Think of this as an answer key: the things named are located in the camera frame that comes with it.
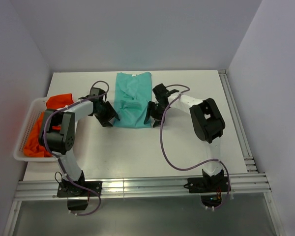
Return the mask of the teal t-shirt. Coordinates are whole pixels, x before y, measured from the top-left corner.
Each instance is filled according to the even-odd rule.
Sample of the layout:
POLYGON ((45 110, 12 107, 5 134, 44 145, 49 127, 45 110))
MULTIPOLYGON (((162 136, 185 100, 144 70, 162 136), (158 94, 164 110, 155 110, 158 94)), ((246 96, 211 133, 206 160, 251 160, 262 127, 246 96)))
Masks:
POLYGON ((114 109, 119 120, 114 126, 121 128, 150 128, 151 121, 144 123, 148 102, 152 100, 152 78, 150 72, 116 76, 114 109))

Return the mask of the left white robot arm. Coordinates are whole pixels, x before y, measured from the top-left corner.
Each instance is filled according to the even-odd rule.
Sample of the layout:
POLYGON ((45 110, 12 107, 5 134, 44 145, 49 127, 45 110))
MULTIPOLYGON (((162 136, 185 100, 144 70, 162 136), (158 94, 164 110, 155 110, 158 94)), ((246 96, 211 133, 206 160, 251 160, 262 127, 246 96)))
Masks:
POLYGON ((111 120, 120 120, 109 101, 82 99, 60 109, 46 109, 39 133, 39 144, 56 158, 62 179, 70 182, 68 191, 74 196, 85 193, 83 171, 77 164, 73 152, 76 123, 88 116, 94 116, 101 126, 112 127, 111 120))

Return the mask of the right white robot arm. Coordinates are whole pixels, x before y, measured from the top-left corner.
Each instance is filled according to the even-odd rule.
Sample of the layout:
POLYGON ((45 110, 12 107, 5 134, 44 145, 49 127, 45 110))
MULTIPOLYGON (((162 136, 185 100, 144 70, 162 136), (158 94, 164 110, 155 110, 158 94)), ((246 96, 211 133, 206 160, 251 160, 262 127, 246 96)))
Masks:
POLYGON ((206 176, 203 179, 204 189, 209 192, 215 191, 220 185, 217 176, 226 172, 225 164, 220 159, 220 141, 226 125, 216 102, 212 98, 203 100, 182 93, 162 95, 157 100, 157 103, 153 101, 147 103, 144 123, 153 118, 155 120, 153 127, 160 127, 160 147, 166 162, 178 171, 190 171, 202 166, 202 174, 206 176), (205 142, 209 148, 209 155, 206 160, 188 168, 179 168, 170 162, 163 145, 163 126, 166 113, 170 108, 178 109, 190 115, 197 138, 205 142))

